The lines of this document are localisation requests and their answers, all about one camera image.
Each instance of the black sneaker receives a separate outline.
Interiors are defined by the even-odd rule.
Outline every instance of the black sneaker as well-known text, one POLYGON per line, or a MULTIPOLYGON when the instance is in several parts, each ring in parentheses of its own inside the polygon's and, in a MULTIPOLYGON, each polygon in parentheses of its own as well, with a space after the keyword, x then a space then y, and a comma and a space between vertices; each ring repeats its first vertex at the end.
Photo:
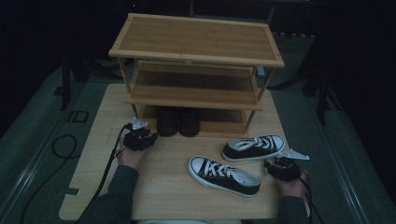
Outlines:
POLYGON ((266 135, 229 141, 221 154, 226 161, 264 160, 275 157, 284 146, 282 137, 266 135))
POLYGON ((169 137, 177 133, 178 108, 172 106, 157 106, 157 133, 169 137))
POLYGON ((189 172, 202 185, 228 190, 244 197, 253 197, 260 189, 261 180, 258 176, 205 157, 193 157, 189 162, 189 172))
POLYGON ((200 109, 191 107, 180 108, 178 132, 186 137, 197 135, 201 128, 200 109))

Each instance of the shoe tongue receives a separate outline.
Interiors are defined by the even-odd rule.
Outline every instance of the shoe tongue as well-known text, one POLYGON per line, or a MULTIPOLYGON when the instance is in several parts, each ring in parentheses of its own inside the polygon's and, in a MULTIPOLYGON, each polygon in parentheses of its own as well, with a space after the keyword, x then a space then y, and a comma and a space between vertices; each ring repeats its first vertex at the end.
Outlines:
POLYGON ((233 169, 231 169, 231 177, 236 180, 236 182, 240 183, 241 185, 245 184, 245 180, 243 178, 239 178, 239 176, 235 173, 233 169))

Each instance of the wooden table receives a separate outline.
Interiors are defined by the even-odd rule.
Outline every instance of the wooden table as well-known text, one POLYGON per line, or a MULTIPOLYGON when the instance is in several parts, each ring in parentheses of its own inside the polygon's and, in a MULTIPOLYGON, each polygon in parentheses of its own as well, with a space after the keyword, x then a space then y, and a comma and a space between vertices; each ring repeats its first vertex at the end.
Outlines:
MULTIPOLYGON (((65 195, 59 216, 76 220, 95 193, 106 162, 121 127, 131 122, 130 105, 123 102, 123 84, 110 84, 99 107, 90 135, 70 183, 79 194, 65 195)), ((264 111, 257 112, 250 125, 251 136, 278 134, 285 137, 271 96, 262 97, 264 111)), ((134 192, 133 219, 254 219, 273 218, 277 213, 278 191, 274 179, 265 173, 260 161, 229 163, 220 153, 230 139, 216 137, 159 137, 150 148, 139 173, 134 192), (205 156, 229 163, 262 178, 259 193, 244 198, 231 192, 204 187, 194 180, 187 169, 193 156, 205 156)), ((113 161, 103 193, 114 175, 113 161)))

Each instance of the black cable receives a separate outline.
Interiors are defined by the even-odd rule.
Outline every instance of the black cable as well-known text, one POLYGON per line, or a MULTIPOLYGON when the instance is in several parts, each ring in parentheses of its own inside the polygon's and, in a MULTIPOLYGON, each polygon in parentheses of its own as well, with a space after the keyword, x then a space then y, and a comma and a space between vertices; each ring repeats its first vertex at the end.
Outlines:
POLYGON ((310 178, 309 178, 309 175, 308 175, 308 173, 307 172, 305 172, 305 171, 303 171, 302 170, 302 172, 303 173, 305 173, 305 175, 306 175, 306 177, 308 178, 308 183, 306 183, 302 178, 300 178, 299 177, 299 179, 300 179, 300 181, 305 185, 305 187, 306 187, 306 189, 307 189, 307 198, 308 198, 308 207, 309 207, 309 211, 311 211, 311 215, 309 216, 309 223, 313 223, 313 211, 312 211, 312 209, 314 210, 314 212, 317 214, 317 217, 318 217, 318 219, 319 219, 319 222, 321 223, 321 224, 323 224, 323 219, 321 218, 321 216, 320 216, 320 214, 319 214, 319 212, 318 212, 318 209, 315 207, 315 205, 314 205, 314 203, 312 202, 312 190, 311 190, 311 187, 309 186, 309 183, 311 182, 311 180, 310 180, 310 178))
POLYGON ((28 209, 30 203, 32 202, 33 198, 37 195, 37 193, 47 184, 47 182, 50 181, 50 179, 51 179, 56 173, 59 172, 59 170, 61 170, 62 167, 64 167, 64 165, 65 165, 69 160, 74 159, 74 158, 79 158, 79 156, 80 156, 80 155, 72 156, 72 155, 75 153, 76 149, 77 149, 77 138, 76 138, 75 136, 71 135, 71 134, 65 134, 65 135, 62 135, 62 136, 56 138, 56 139, 52 142, 52 147, 51 147, 51 149, 52 149, 52 152, 55 154, 56 157, 59 157, 59 158, 61 158, 61 159, 64 159, 64 161, 62 162, 62 164, 61 164, 61 165, 60 165, 60 166, 59 166, 59 167, 58 167, 58 168, 57 168, 57 169, 56 169, 56 170, 55 170, 55 171, 43 182, 43 183, 41 183, 41 185, 38 187, 38 189, 36 189, 35 192, 33 193, 33 195, 29 198, 29 200, 27 201, 26 205, 23 207, 23 211, 22 211, 22 214, 21 214, 21 224, 24 223, 24 219, 25 219, 25 215, 26 215, 27 209, 28 209), (56 144, 56 142, 58 142, 60 139, 65 138, 65 137, 70 137, 70 138, 72 138, 73 141, 74 141, 74 145, 73 145, 72 151, 69 153, 68 156, 61 156, 61 155, 59 155, 59 154, 56 152, 55 144, 56 144))
POLYGON ((79 220, 81 219, 82 215, 85 213, 85 211, 87 210, 87 208, 88 208, 88 207, 91 205, 91 203, 99 196, 100 191, 102 191, 103 185, 104 185, 105 182, 106 182, 106 178, 107 178, 108 171, 110 170, 110 167, 111 167, 111 163, 112 163, 113 160, 116 158, 116 151, 117 151, 117 147, 118 147, 119 142, 120 142, 121 135, 122 135, 123 131, 127 128, 127 126, 128 126, 128 124, 124 125, 124 126, 121 128, 120 133, 119 133, 119 136, 117 137, 116 144, 115 144, 113 150, 111 151, 110 158, 108 158, 107 166, 106 166, 105 172, 103 173, 102 180, 101 180, 101 182, 100 182, 100 184, 99 184, 99 187, 98 187, 98 189, 96 190, 96 192, 95 192, 95 194, 93 195, 93 197, 91 198, 91 200, 90 200, 90 202, 88 203, 88 205, 85 207, 85 209, 84 209, 84 211, 82 212, 82 214, 81 214, 81 216, 79 217, 79 219, 75 222, 76 224, 79 223, 79 220))

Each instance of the shoe rack shelf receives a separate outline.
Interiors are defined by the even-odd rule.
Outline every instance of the shoe rack shelf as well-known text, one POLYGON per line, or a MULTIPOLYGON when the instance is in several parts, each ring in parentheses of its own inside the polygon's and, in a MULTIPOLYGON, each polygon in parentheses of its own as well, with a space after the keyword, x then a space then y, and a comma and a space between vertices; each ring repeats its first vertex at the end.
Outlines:
POLYGON ((144 14, 129 14, 109 55, 119 58, 125 103, 151 129, 157 105, 198 107, 198 136, 213 137, 248 137, 275 68, 284 66, 266 24, 144 14), (135 58, 132 78, 123 58, 135 58), (260 90, 257 66, 270 70, 260 90))

